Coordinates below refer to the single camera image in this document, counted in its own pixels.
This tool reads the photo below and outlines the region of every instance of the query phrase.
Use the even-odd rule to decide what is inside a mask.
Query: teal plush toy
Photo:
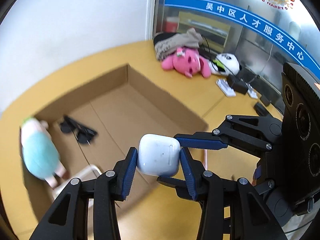
[[[67,177],[67,171],[60,162],[60,155],[47,132],[48,123],[28,118],[21,127],[22,156],[26,168],[39,179],[46,180],[55,188],[58,185],[54,175]]]

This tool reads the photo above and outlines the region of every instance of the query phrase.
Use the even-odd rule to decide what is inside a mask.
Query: black power adapter
[[[231,74],[228,75],[227,82],[228,82],[229,87],[231,87],[236,92],[239,92],[239,93],[245,95],[248,91],[247,84],[243,80],[237,78],[234,75],[231,75]]]

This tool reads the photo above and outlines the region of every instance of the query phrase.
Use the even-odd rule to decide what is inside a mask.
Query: white power strip
[[[229,87],[229,85],[225,79],[218,79],[216,81],[216,84],[227,97],[235,97],[236,96],[235,91],[231,87]]]

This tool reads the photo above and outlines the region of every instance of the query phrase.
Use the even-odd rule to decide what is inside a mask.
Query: blue stripe
[[[241,24],[242,26],[259,33],[271,42],[275,43],[278,47],[291,55],[300,65],[309,68],[318,78],[320,78],[319,64],[295,39],[293,39],[288,33],[281,30],[279,27],[273,25],[273,23],[261,18],[256,14],[253,14],[252,12],[216,0],[165,0],[164,5],[169,7],[201,11]],[[235,10],[234,17],[230,16],[231,9]],[[244,14],[247,23],[244,20],[240,20]],[[257,27],[255,27],[255,25],[252,23],[256,22],[257,20],[259,21],[259,24]],[[267,34],[267,31],[265,32],[266,25],[272,28],[272,31],[269,32],[269,34]],[[278,34],[282,36],[282,42],[276,40]]]

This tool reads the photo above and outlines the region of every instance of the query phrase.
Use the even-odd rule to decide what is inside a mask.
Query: pink bear
[[[198,72],[201,72],[204,78],[211,76],[208,61],[199,55],[197,49],[178,48],[176,53],[165,58],[161,66],[164,70],[175,69],[189,78]]]

